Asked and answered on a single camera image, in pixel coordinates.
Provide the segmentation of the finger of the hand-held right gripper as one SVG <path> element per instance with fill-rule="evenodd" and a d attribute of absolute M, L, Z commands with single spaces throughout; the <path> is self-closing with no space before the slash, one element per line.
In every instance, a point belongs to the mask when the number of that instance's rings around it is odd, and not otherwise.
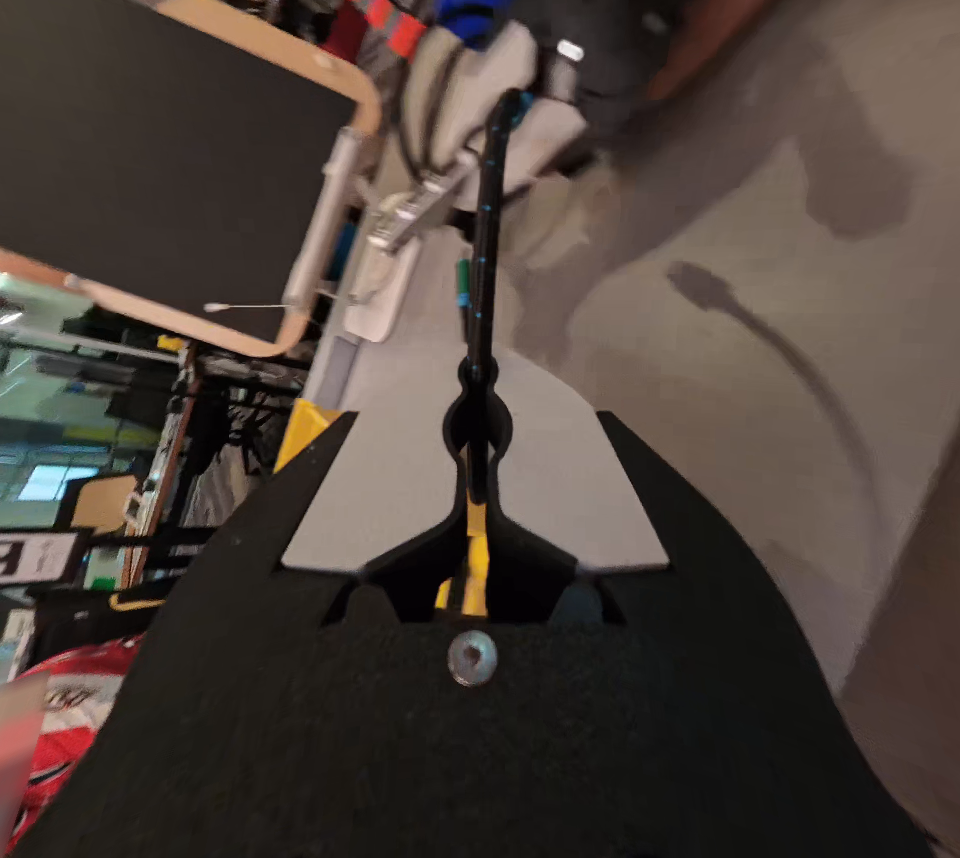
<path fill-rule="evenodd" d="M 429 28 L 409 66 L 412 156 L 454 157 L 504 92 L 533 82 L 537 56 L 534 36 L 517 22 L 482 50 L 444 27 Z"/>
<path fill-rule="evenodd" d="M 509 100 L 507 105 L 502 191 L 519 192 L 582 137 L 587 122 L 575 104 L 562 100 Z"/>

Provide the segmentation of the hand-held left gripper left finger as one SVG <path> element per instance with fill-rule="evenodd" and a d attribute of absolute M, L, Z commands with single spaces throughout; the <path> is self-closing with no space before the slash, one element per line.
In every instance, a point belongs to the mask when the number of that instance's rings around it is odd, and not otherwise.
<path fill-rule="evenodd" d="M 356 411 L 280 560 L 381 588 L 402 622 L 432 620 L 469 546 L 467 477 L 448 413 L 458 362 L 407 362 Z"/>

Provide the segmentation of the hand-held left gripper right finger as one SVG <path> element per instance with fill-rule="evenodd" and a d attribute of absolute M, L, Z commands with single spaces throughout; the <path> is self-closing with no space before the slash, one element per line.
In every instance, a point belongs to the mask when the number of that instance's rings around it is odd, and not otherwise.
<path fill-rule="evenodd" d="M 506 348 L 486 398 L 486 609 L 541 623 L 584 580 L 661 572 L 663 541 L 594 407 Z"/>

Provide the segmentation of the yellow plastic bin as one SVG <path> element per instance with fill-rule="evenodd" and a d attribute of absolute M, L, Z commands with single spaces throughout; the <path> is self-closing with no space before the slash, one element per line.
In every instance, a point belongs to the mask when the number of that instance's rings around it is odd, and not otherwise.
<path fill-rule="evenodd" d="M 313 444 L 342 415 L 341 411 L 320 408 L 303 398 L 297 399 L 284 432 L 275 472 L 279 472 Z M 435 610 L 444 617 L 457 615 L 486 620 L 489 617 L 486 587 L 490 567 L 486 534 L 487 507 L 467 497 L 466 508 L 467 550 L 453 576 L 438 587 Z"/>

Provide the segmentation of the grey hdmi switch box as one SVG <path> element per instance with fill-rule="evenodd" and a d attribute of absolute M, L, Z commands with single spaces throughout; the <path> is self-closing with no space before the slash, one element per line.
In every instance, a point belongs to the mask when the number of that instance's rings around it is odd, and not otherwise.
<path fill-rule="evenodd" d="M 376 251 L 393 255 L 410 240 L 449 222 L 465 192 L 476 192 L 477 171 L 455 168 L 447 175 L 430 173 L 407 192 L 382 199 L 366 241 Z"/>

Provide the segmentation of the grey desk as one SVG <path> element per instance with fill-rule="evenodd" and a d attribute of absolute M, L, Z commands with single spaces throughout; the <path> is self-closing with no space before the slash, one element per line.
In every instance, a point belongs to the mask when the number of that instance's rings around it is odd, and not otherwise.
<path fill-rule="evenodd" d="M 959 0 L 776 0 L 515 209 L 497 339 L 774 576 L 841 690 L 958 424 Z"/>

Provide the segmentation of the orange traffic cone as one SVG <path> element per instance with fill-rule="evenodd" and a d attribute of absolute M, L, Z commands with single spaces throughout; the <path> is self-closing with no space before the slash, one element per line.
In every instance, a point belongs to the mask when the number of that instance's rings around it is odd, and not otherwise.
<path fill-rule="evenodd" d="M 392 0 L 346 0 L 380 32 L 390 50 L 400 59 L 411 62 L 426 35 L 427 25 L 403 10 Z"/>

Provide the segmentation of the black chair with wooden back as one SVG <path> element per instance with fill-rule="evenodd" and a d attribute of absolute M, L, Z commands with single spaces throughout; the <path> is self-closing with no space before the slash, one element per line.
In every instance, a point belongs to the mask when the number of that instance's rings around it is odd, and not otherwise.
<path fill-rule="evenodd" d="M 129 473 L 78 480 L 76 500 L 69 511 L 67 525 L 85 529 L 98 537 L 125 531 L 127 511 L 139 484 L 138 476 Z"/>

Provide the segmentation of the black backpack with yellow trim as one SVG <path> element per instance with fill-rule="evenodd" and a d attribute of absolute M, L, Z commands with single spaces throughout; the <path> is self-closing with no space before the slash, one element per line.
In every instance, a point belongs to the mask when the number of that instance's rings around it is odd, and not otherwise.
<path fill-rule="evenodd" d="M 124 591 L 37 590 L 30 665 L 72 649 L 145 633 L 178 580 L 150 581 Z"/>

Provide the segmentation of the black board with wooden rim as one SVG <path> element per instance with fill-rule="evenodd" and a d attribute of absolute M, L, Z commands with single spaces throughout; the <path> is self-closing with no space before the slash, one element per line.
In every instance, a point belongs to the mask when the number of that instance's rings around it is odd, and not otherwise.
<path fill-rule="evenodd" d="M 303 338 L 378 90 L 218 0 L 1 0 L 2 270 L 251 358 Z"/>

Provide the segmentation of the printed tag sign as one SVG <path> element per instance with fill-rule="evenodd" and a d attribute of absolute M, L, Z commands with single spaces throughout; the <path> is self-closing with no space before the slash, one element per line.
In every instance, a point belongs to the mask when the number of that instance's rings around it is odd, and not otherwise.
<path fill-rule="evenodd" d="M 61 582 L 76 570 L 84 534 L 6 531 L 1 534 L 1 587 Z"/>

